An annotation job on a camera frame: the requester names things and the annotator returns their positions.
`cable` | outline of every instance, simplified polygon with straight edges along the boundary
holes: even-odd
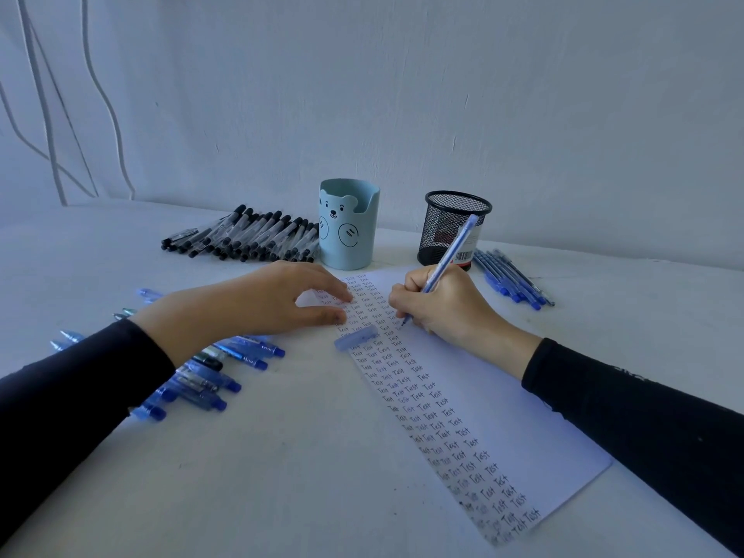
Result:
[[[18,3],[18,11],[21,15],[21,25],[23,27],[23,38],[26,44],[26,56],[28,57],[28,64],[31,65],[33,83],[36,85],[36,92],[39,95],[39,103],[41,104],[42,116],[44,117],[44,130],[46,131],[47,137],[49,163],[51,164],[51,175],[52,178],[54,178],[54,186],[57,188],[57,195],[60,196],[60,203],[63,206],[67,206],[67,197],[65,196],[65,189],[62,187],[62,181],[60,179],[59,164],[57,164],[57,150],[54,148],[54,134],[52,132],[51,126],[51,116],[49,115],[49,107],[47,106],[46,97],[44,96],[44,87],[42,86],[41,74],[39,74],[39,63],[36,61],[36,53],[33,49],[31,20],[28,18],[26,0],[15,1]]]
[[[93,175],[91,174],[90,168],[88,168],[88,161],[86,160],[86,156],[83,154],[83,148],[80,146],[78,134],[75,133],[75,128],[72,125],[70,114],[67,113],[67,107],[65,106],[65,101],[63,100],[62,93],[60,92],[60,87],[57,85],[57,81],[54,79],[54,74],[51,71],[51,66],[49,66],[49,60],[46,58],[44,47],[42,46],[41,41],[39,40],[39,36],[36,35],[36,28],[33,26],[33,24],[31,24],[31,32],[33,33],[33,38],[36,39],[36,44],[39,46],[39,52],[42,55],[42,59],[44,59],[44,64],[47,67],[47,72],[49,73],[49,77],[51,78],[51,83],[54,86],[54,91],[57,93],[57,97],[60,99],[60,104],[62,105],[62,111],[65,112],[65,117],[67,118],[67,124],[70,125],[70,131],[72,131],[72,138],[75,139],[75,144],[77,144],[78,146],[77,148],[80,153],[80,158],[83,159],[83,165],[85,166],[86,171],[88,172],[88,179],[91,181],[91,186],[93,187],[93,193],[95,193],[96,197],[99,197],[98,188],[95,187],[95,182],[93,181]]]
[[[3,88],[2,81],[0,81],[0,100],[2,100],[2,104],[5,107],[5,113],[7,113],[7,119],[10,121],[10,126],[13,128],[13,131],[15,132],[15,136],[21,140],[21,142],[27,146],[29,149],[34,151],[36,154],[38,154],[40,157],[45,158],[46,160],[49,160],[49,157],[36,145],[34,145],[30,140],[26,139],[26,137],[23,136],[23,133],[18,129],[18,125],[16,124],[16,120],[13,117],[13,111],[11,111],[10,102],[8,102],[7,96],[5,95],[5,89]],[[86,196],[89,198],[95,198],[98,196],[98,193],[94,196],[93,194],[88,191],[88,189],[80,184],[79,180],[72,176],[67,168],[64,168],[61,164],[58,164],[57,167],[60,169],[60,172],[70,178],[73,184],[75,184],[80,190],[85,193]]]
[[[116,133],[116,149],[119,153],[119,168],[121,169],[121,175],[124,177],[126,186],[129,187],[129,199],[135,198],[135,187],[132,186],[132,182],[129,180],[129,175],[126,173],[126,165],[124,164],[124,144],[121,142],[121,129],[119,129],[119,121],[116,118],[116,112],[114,106],[111,105],[109,97],[98,82],[98,77],[95,75],[93,70],[93,61],[91,60],[91,50],[88,44],[88,0],[80,0],[80,6],[83,13],[83,52],[86,56],[86,64],[88,65],[88,73],[91,75],[91,80],[98,89],[98,93],[103,98],[103,102],[108,108],[108,114],[111,116],[111,121],[114,123],[114,132]]]

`white sheet of paper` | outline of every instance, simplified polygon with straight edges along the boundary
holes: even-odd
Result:
[[[400,328],[387,296],[406,271],[345,279],[355,300],[344,304],[348,322],[339,334],[380,328],[378,340],[351,352],[359,370],[394,413],[391,424],[397,420],[409,432],[412,454],[414,446],[423,452],[486,539],[506,543],[587,485],[611,458],[515,378],[412,324]],[[319,299],[336,303],[327,294]]]

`black sleeve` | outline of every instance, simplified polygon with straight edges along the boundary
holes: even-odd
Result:
[[[125,319],[0,379],[0,545],[173,371]]]
[[[522,386],[744,556],[744,415],[547,338]]]

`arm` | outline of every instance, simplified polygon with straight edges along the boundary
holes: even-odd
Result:
[[[315,264],[275,262],[232,281],[178,291],[61,353],[0,379],[0,545],[177,366],[239,334],[343,322],[335,307],[294,303],[306,289],[350,300]]]
[[[522,381],[733,553],[744,556],[744,416],[575,353],[496,314],[453,266],[416,293],[428,267],[393,288],[398,316]]]

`table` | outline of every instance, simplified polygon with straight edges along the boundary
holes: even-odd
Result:
[[[172,291],[252,269],[158,248],[218,216],[98,200],[0,231],[0,375],[50,354],[59,328],[94,332],[139,307],[138,287]],[[370,269],[414,264],[418,238],[378,230]],[[514,305],[473,270],[506,318],[744,412],[744,273],[499,246],[557,301],[541,312]],[[162,423],[128,419],[0,556],[731,556],[617,463],[530,535],[491,548],[350,357],[329,347],[335,337],[282,336],[288,355],[265,374],[232,372],[243,391],[226,394],[225,413],[174,403]],[[0,458],[12,458],[4,448]]]

